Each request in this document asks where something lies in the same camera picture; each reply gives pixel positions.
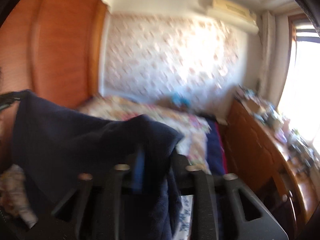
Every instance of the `floral wallpaper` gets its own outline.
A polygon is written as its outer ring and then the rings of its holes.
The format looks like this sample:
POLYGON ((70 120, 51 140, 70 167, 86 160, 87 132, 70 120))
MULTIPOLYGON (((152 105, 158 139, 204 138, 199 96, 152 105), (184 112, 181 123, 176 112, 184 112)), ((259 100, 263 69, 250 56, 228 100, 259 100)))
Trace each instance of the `floral wallpaper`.
POLYGON ((116 13, 105 87, 152 101, 177 92, 210 111, 237 60, 235 35, 220 21, 116 13))

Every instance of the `air conditioner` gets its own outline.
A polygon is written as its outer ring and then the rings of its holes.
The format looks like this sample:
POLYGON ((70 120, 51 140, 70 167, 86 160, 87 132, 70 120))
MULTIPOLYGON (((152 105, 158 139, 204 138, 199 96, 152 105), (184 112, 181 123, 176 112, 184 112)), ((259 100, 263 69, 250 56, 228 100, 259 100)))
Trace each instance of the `air conditioner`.
POLYGON ((217 18, 227 24, 231 24, 247 33, 257 34, 257 15, 228 0, 213 0, 212 7, 207 10, 209 17, 217 18))

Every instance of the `window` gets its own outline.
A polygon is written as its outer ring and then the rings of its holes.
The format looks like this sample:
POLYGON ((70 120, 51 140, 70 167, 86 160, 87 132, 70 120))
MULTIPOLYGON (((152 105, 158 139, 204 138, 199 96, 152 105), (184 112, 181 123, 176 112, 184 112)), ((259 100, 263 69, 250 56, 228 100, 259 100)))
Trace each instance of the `window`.
POLYGON ((320 153, 320 38, 307 19, 292 22, 292 50, 278 109, 320 153))

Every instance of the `red trim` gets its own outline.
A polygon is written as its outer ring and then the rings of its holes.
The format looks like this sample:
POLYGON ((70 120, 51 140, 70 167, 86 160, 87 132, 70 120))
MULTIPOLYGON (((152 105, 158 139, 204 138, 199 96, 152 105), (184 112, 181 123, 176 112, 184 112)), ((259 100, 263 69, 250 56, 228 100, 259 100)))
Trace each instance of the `red trim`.
POLYGON ((218 125, 217 122, 215 124, 216 124, 216 129, 217 129, 217 132, 218 132, 217 134, 219 136, 219 143, 220 143, 221 152, 222 152, 223 168, 224 168, 225 173, 228 173, 227 159, 226 159, 226 155, 224 154, 223 144, 222 144, 221 136, 220 136, 220 133, 219 133, 219 125, 218 125))

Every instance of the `floral bedspread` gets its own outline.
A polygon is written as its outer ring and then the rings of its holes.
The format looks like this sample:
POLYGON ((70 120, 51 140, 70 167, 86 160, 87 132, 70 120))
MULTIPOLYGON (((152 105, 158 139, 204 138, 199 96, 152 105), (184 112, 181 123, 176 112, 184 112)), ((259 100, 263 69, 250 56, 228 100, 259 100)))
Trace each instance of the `floral bedspread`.
MULTIPOLYGON (((207 121, 192 114, 181 113, 160 106, 137 104, 127 99, 110 96, 94 98, 80 109, 82 113, 115 121, 127 120, 140 114, 147 114, 153 120, 164 123, 185 138, 177 145, 177 152, 185 155, 191 164, 201 164, 210 173, 206 161, 206 133, 210 132, 207 121)), ((181 196, 180 223, 174 240, 185 240, 189 236, 193 196, 181 196)))

